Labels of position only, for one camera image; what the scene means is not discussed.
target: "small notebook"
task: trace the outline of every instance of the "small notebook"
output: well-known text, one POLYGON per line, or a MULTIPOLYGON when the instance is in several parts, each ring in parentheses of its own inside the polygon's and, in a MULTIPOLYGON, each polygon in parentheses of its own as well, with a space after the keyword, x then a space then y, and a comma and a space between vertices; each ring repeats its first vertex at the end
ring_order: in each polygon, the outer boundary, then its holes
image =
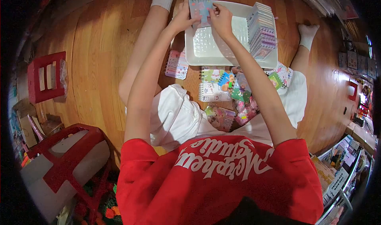
POLYGON ((228 92, 222 91, 218 84, 200 83, 198 87, 198 100, 202 102, 230 101, 228 92))
POLYGON ((243 73, 238 72, 236 75, 236 83, 234 84, 232 99, 249 102, 251 89, 247 83, 243 73))
POLYGON ((235 81, 236 77, 233 73, 224 72, 218 81, 218 85, 221 86, 222 91, 227 91, 231 94, 235 81))
POLYGON ((271 83, 274 85, 276 90, 278 90, 282 86, 282 81, 280 80, 280 78, 276 72, 272 72, 269 75, 269 79, 270 79, 271 83))
POLYGON ((194 23, 193 28, 210 27, 209 9, 213 8, 212 0, 188 0, 190 17, 201 18, 199 24, 194 23))
POLYGON ((290 85, 291 78, 294 72, 291 68, 286 67, 285 65, 283 65, 282 63, 278 61, 278 65, 275 69, 265 71, 267 75, 270 75, 273 72, 276 72, 280 80, 282 81, 282 85, 281 85, 282 88, 287 88, 290 85))
POLYGON ((230 132, 236 113, 226 108, 207 106, 205 113, 209 123, 219 131, 230 132))
POLYGON ((203 66, 200 71, 202 83, 218 83, 225 72, 225 66, 203 66))
POLYGON ((188 73, 188 63, 185 60, 185 52, 170 51, 165 75, 179 80, 184 80, 188 73))

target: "stack of notebooks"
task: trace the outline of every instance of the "stack of notebooks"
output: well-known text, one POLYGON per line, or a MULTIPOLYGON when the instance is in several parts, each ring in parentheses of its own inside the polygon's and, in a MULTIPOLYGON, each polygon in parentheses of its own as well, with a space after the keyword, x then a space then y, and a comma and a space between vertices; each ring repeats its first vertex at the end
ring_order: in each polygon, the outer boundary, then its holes
POLYGON ((250 54, 254 59, 264 61, 271 51, 277 48, 271 8, 256 2, 246 19, 250 54))
POLYGON ((191 18, 201 18, 199 24, 194 23, 193 28, 210 27, 209 9, 213 8, 212 0, 188 0, 191 18))

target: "red plastic chair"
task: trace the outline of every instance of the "red plastic chair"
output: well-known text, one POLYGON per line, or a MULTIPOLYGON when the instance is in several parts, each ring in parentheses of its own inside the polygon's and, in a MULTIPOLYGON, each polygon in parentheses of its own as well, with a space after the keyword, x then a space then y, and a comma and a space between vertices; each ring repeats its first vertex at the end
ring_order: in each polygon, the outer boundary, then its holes
POLYGON ((34 59, 28 66, 28 91, 29 101, 36 104, 48 99, 53 99, 65 94, 65 89, 60 83, 60 61, 66 59, 66 51, 54 53, 47 56, 34 59), (46 75, 46 66, 56 62, 55 85, 56 89, 48 89, 48 78, 46 75), (44 68, 45 89, 40 90, 40 68, 44 68))
POLYGON ((98 206, 102 195, 107 191, 110 191, 107 182, 107 177, 111 169, 110 160, 106 164, 101 180, 99 180, 98 184, 95 186, 93 197, 90 197, 75 179, 73 170, 95 145, 104 140, 105 136, 101 129, 83 124, 74 124, 64 128, 50 137, 43 139, 40 143, 33 146, 31 150, 27 152, 29 158, 34 158, 39 153, 43 154, 50 162, 53 163, 53 166, 44 175, 43 179, 54 193, 58 192, 66 180, 70 182, 70 184, 78 192, 77 196, 83 199, 87 207, 90 209, 90 224, 95 223, 96 213, 98 211, 98 206), (68 137, 70 134, 75 134, 83 130, 88 130, 88 133, 76 142, 68 151, 66 151, 61 158, 57 158, 50 153, 49 149, 56 143, 68 137))

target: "person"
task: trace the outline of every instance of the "person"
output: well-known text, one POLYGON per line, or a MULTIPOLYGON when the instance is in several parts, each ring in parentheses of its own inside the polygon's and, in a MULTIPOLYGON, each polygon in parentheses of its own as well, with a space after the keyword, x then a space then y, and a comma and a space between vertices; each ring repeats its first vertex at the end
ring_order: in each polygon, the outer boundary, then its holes
POLYGON ((323 212, 321 185, 296 127, 307 102, 304 74, 318 26, 299 26, 291 83, 277 92, 233 35, 232 13, 219 4, 209 9, 212 27, 234 53, 260 109, 245 126, 226 133, 212 127, 180 85, 162 90, 157 84, 172 39, 199 21, 189 19, 184 0, 167 26, 171 4, 152 0, 119 84, 126 105, 116 194, 123 223, 214 224, 243 198, 263 211, 315 223, 323 212), (168 153, 158 156, 153 146, 168 153))

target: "paper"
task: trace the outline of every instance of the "paper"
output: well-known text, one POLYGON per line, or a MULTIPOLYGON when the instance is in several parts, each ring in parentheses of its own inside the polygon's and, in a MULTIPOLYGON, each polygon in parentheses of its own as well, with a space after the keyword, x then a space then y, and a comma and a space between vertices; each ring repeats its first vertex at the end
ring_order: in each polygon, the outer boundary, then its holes
POLYGON ((347 180, 348 176, 348 172, 343 167, 341 167, 340 170, 337 172, 335 179, 328 186, 326 195, 330 199, 333 199, 339 192, 339 190, 343 188, 343 185, 345 184, 345 181, 347 180))
POLYGON ((228 92, 222 91, 218 84, 200 83, 198 99, 202 102, 230 101, 232 98, 228 92))

